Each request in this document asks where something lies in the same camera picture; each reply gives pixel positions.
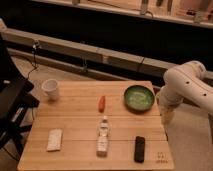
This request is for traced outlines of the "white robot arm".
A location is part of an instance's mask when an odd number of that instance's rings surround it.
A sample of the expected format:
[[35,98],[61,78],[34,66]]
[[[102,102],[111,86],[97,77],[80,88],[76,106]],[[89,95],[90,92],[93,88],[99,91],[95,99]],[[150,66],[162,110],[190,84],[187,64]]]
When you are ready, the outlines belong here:
[[165,85],[157,94],[162,123],[169,124],[173,110],[186,98],[204,109],[213,119],[213,87],[203,81],[205,66],[189,61],[168,69],[163,76]]

